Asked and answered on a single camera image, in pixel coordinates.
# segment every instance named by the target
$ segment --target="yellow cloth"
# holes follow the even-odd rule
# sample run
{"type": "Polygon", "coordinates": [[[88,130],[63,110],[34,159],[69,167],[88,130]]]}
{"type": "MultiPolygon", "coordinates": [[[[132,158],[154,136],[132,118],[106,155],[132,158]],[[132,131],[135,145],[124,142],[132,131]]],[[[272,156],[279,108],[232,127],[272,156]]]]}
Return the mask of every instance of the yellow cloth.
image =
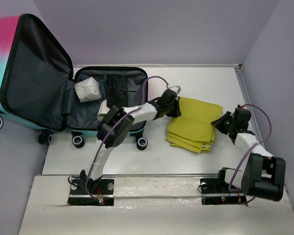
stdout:
{"type": "Polygon", "coordinates": [[[172,146],[200,153],[211,150],[215,140],[215,128],[211,122],[220,118],[222,106],[196,99],[181,97],[181,116],[172,119],[166,140],[172,146]]]}

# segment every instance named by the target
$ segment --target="folded yellow towel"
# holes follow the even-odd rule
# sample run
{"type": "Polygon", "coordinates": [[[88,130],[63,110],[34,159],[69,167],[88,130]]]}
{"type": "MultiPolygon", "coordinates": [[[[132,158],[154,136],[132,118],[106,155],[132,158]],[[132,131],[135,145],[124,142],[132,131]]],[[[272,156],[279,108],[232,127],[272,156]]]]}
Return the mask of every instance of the folded yellow towel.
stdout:
{"type": "Polygon", "coordinates": [[[181,116],[172,119],[168,126],[166,140],[172,146],[196,153],[209,151],[215,140],[211,122],[221,116],[222,106],[181,97],[180,109],[181,116]]]}

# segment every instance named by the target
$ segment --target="wall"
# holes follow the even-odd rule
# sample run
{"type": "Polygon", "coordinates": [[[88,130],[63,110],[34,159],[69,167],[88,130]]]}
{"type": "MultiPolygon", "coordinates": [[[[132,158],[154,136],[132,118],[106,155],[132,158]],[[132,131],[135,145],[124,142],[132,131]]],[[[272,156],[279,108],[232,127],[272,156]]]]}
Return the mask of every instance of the wall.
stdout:
{"type": "MultiPolygon", "coordinates": [[[[280,0],[243,68],[251,102],[271,117],[266,147],[286,160],[286,184],[294,209],[294,0],[280,0]]],[[[267,121],[257,115],[265,136],[267,121]]]]}
{"type": "Polygon", "coordinates": [[[34,0],[75,65],[243,63],[278,0],[34,0]]]}
{"type": "MultiPolygon", "coordinates": [[[[32,0],[0,0],[0,18],[22,13],[41,17],[32,0]]],[[[19,232],[34,175],[41,172],[47,148],[38,132],[5,121],[0,130],[0,235],[19,232]]]]}

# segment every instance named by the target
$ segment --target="white table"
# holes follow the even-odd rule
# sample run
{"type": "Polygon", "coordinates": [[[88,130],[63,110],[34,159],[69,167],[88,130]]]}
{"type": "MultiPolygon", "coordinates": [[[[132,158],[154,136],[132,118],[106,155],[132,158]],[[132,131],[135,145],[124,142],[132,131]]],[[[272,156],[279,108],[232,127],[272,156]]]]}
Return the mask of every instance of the white table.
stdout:
{"type": "MultiPolygon", "coordinates": [[[[195,98],[223,106],[233,112],[244,99],[234,68],[143,68],[149,76],[159,75],[172,85],[181,86],[181,96],[195,98]]],[[[149,80],[149,99],[160,96],[165,83],[157,78],[149,80]]],[[[171,147],[165,141],[165,132],[170,118],[163,117],[146,124],[144,137],[149,141],[144,151],[136,148],[134,138],[127,138],[109,157],[105,175],[142,174],[210,174],[223,166],[236,167],[242,157],[241,151],[228,136],[218,131],[212,151],[194,154],[171,147]]],[[[49,147],[43,175],[71,175],[80,171],[94,157],[96,138],[85,137],[86,144],[77,149],[71,143],[69,131],[54,134],[49,147]]]]}
{"type": "MultiPolygon", "coordinates": [[[[234,68],[143,69],[149,76],[163,76],[181,86],[181,96],[222,105],[223,113],[244,103],[234,68]]],[[[149,99],[164,89],[160,80],[150,80],[149,99]]],[[[242,153],[219,132],[209,153],[197,155],[170,147],[165,141],[169,121],[164,117],[147,123],[146,150],[137,150],[134,139],[128,138],[112,152],[104,174],[117,176],[113,207],[67,205],[68,175],[79,174],[94,156],[95,138],[86,138],[85,146],[76,149],[69,131],[56,133],[43,175],[35,177],[20,234],[294,235],[294,213],[286,192],[278,203],[256,199],[248,207],[203,206],[197,191],[199,178],[186,175],[216,174],[223,166],[236,167],[242,153]],[[137,177],[178,174],[181,178],[137,177]]]]}

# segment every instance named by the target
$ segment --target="suitcase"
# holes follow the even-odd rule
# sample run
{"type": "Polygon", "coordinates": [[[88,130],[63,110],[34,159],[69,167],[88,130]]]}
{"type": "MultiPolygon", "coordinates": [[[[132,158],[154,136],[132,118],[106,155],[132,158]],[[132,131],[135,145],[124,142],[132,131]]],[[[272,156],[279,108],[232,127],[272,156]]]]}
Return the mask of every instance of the suitcase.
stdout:
{"type": "MultiPolygon", "coordinates": [[[[0,129],[3,117],[42,130],[39,143],[51,144],[53,132],[69,128],[74,146],[80,148],[85,143],[83,136],[97,134],[101,102],[107,99],[111,105],[140,105],[142,84],[148,77],[135,67],[85,67],[75,76],[73,73],[71,58],[36,16],[2,18],[0,129]],[[99,82],[102,97],[80,103],[74,85],[89,77],[99,82]]],[[[148,100],[148,83],[145,89],[148,100]]],[[[133,125],[128,134],[136,137],[136,143],[142,138],[145,124],[133,125]]]]}

